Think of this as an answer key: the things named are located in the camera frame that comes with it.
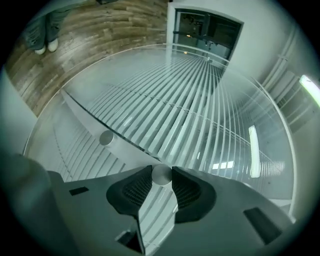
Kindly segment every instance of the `black rectangular slot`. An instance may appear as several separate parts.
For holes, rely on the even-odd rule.
[[[245,210],[243,213],[266,245],[281,235],[281,230],[259,208]]]
[[[69,190],[71,196],[75,196],[75,195],[78,195],[78,194],[81,194],[81,193],[84,193],[87,191],[89,191],[89,189],[85,186]]]

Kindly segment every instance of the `person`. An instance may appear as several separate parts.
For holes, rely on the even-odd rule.
[[[38,55],[46,51],[46,43],[50,52],[57,50],[58,32],[70,11],[70,7],[64,7],[31,20],[23,31],[26,46]]]

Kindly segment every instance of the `wood paneling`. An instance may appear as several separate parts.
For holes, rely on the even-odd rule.
[[[90,2],[65,18],[56,52],[36,55],[20,38],[6,69],[20,96],[39,116],[59,88],[81,70],[110,54],[164,43],[166,26],[166,0]]]

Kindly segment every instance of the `jeans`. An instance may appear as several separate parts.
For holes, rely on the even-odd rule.
[[[40,50],[45,42],[52,42],[58,37],[58,32],[70,8],[54,10],[42,17],[29,22],[23,31],[26,46],[31,50]]]

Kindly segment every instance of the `white sneaker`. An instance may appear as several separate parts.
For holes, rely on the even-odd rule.
[[[48,49],[50,52],[54,52],[58,48],[58,39],[56,38],[52,42],[48,43]]]
[[[46,51],[46,46],[44,45],[42,49],[40,50],[35,50],[34,52],[38,55],[44,54]]]

